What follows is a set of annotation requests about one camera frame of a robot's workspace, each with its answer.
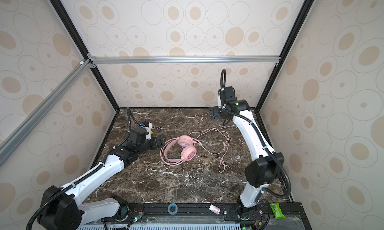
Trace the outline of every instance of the pink headphones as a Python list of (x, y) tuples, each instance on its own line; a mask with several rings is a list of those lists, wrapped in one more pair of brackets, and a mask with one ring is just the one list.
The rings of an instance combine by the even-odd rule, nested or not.
[[(184, 148), (180, 154), (181, 159), (169, 159), (167, 157), (167, 153), (170, 150), (170, 148), (175, 145), (176, 142)], [(196, 152), (197, 152), (196, 148), (194, 146), (195, 143), (202, 146), (200, 141), (198, 141), (197, 139), (191, 138), (190, 136), (187, 136), (187, 135), (182, 135), (178, 138), (172, 138), (172, 139), (166, 141), (166, 143), (164, 144), (164, 147), (160, 150), (161, 160), (163, 160), (163, 162), (165, 162), (167, 165), (170, 165), (170, 166), (176, 166), (176, 165), (179, 165), (183, 162), (187, 162), (189, 160), (192, 160), (195, 157)]]

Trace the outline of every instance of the black frame post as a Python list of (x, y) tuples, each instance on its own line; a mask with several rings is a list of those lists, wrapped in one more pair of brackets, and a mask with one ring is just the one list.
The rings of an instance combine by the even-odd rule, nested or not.
[[(56, 10), (58, 16), (60, 17), (61, 21), (63, 22), (65, 28), (67, 29), (68, 33), (70, 34), (71, 38), (73, 39), (74, 43), (76, 44), (77, 48), (79, 49), (81, 55), (84, 59), (89, 59), (92, 63), (92, 60), (88, 57), (88, 49), (85, 46), (83, 40), (81, 39), (79, 32), (76, 30), (72, 20), (70, 19), (70, 16), (68, 15), (67, 11), (65, 10), (63, 4), (60, 0), (49, 0)], [(96, 78), (97, 82), (103, 89), (105, 95), (107, 96), (109, 102), (112, 104), (112, 107), (115, 109), (115, 111), (119, 111), (119, 105), (116, 102), (115, 98), (113, 97), (111, 91), (109, 90), (106, 82), (103, 79), (103, 76), (100, 74), (100, 71), (97, 69), (97, 66), (94, 68), (91, 68), (91, 71)]]
[(303, 23), (304, 23), (307, 15), (308, 15), (311, 7), (312, 7), (313, 2), (314, 2), (314, 0), (304, 0), (303, 6), (301, 7), (299, 15), (297, 16), (296, 21), (293, 24), (292, 30), (291, 30), (288, 38), (287, 38), (287, 41), (285, 42), (283, 50), (281, 50), (280, 61), (277, 64), (277, 66), (275, 66), (275, 68), (273, 69), (272, 74), (269, 77), (268, 82), (267, 82), (267, 84), (263, 90), (263, 93), (260, 97), (260, 100), (256, 105), (256, 111), (257, 112), (260, 112), (260, 109), (262, 108), (262, 106), (266, 100), (266, 97), (268, 96), (268, 94), (269, 94), (269, 92), (273, 86), (273, 83), (275, 82), (276, 77), (280, 72), (281, 67), (285, 63), (285, 60), (286, 60), (286, 58), (287, 58), (287, 56), (288, 56), (288, 54), (292, 48), (293, 43), (296, 40), (297, 35), (299, 34), (301, 27), (303, 26)]

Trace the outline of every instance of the small bottle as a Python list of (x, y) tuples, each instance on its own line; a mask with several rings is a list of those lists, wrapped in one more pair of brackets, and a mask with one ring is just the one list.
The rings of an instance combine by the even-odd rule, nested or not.
[(220, 213), (220, 208), (214, 206), (214, 205), (210, 205), (209, 207), (209, 210), (211, 210), (212, 212), (216, 213), (217, 215)]

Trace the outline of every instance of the green wrapper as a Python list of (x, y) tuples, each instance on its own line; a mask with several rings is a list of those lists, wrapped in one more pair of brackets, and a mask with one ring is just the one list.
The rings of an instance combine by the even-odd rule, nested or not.
[(278, 203), (270, 204), (273, 214), (275, 215), (276, 219), (286, 219), (286, 217), (281, 212), (280, 206)]

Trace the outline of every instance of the silver horizontal bar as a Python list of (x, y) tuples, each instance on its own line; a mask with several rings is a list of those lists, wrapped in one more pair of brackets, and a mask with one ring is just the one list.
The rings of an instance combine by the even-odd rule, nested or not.
[(0, 146), (0, 166), (12, 155), (17, 147), (28, 137), (46, 114), (55, 106), (74, 82), (90, 67), (89, 60), (84, 60), (62, 81), (48, 97), (11, 133)]
[(92, 57), (95, 64), (107, 63), (277, 63), (280, 56), (187, 56), (187, 57)]

